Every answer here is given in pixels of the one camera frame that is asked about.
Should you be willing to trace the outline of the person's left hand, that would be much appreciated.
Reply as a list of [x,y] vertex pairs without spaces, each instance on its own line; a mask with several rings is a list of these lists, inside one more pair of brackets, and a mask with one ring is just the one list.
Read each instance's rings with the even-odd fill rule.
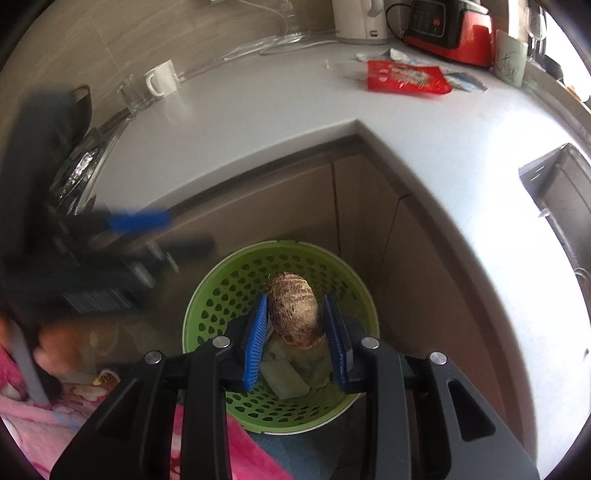
[[[22,397],[24,390],[19,380],[9,381],[7,369],[14,367],[9,359],[12,353],[10,327],[12,322],[1,317],[1,393]],[[92,365],[92,327],[89,324],[60,321],[44,326],[38,334],[38,346],[33,359],[39,367],[65,383],[92,385],[96,367]]]

